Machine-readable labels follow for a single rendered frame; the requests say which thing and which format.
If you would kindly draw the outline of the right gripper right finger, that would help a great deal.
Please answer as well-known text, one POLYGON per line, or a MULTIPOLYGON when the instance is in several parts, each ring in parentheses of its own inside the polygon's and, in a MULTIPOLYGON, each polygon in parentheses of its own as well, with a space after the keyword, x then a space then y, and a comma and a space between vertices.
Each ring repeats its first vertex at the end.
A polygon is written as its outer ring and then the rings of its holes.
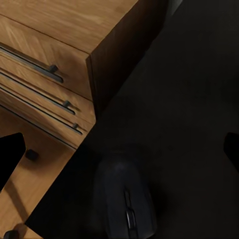
POLYGON ((228 132, 223 150, 239 173, 239 134, 228 132))

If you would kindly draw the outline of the mouse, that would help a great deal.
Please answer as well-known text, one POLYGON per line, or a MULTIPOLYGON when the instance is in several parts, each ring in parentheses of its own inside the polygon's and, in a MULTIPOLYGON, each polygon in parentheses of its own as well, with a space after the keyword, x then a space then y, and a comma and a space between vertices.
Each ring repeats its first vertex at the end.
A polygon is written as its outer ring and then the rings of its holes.
POLYGON ((145 173, 132 154, 114 152, 101 160, 93 198, 96 220, 108 239, 148 239, 157 231, 145 173))

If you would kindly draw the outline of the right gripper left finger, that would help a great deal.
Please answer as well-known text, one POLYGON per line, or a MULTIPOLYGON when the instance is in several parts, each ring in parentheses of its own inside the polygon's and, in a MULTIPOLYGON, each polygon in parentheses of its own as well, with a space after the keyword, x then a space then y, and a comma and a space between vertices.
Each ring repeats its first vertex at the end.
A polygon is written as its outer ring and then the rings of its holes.
POLYGON ((0 192, 26 151, 21 132, 0 138, 0 192))

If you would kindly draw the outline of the swivel chair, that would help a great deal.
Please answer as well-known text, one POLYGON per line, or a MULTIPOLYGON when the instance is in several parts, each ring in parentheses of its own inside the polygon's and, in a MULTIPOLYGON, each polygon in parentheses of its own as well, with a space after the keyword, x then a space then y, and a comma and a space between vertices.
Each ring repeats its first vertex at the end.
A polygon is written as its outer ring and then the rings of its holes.
MULTIPOLYGON (((25 151, 25 158, 27 158, 29 161, 33 162, 37 159, 39 154, 33 150, 27 150, 25 151)), ((3 236, 3 239, 19 239, 19 232, 16 230, 8 231, 3 236)))

